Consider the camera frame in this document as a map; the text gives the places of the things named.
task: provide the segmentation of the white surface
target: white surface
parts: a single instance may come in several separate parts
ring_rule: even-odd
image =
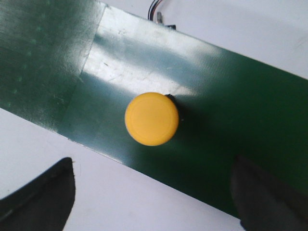
[[[147,18],[152,0],[102,0]],[[164,0],[166,25],[308,78],[308,1]]]
[[[239,220],[0,109],[0,197],[72,157],[76,200],[65,231],[242,231]]]

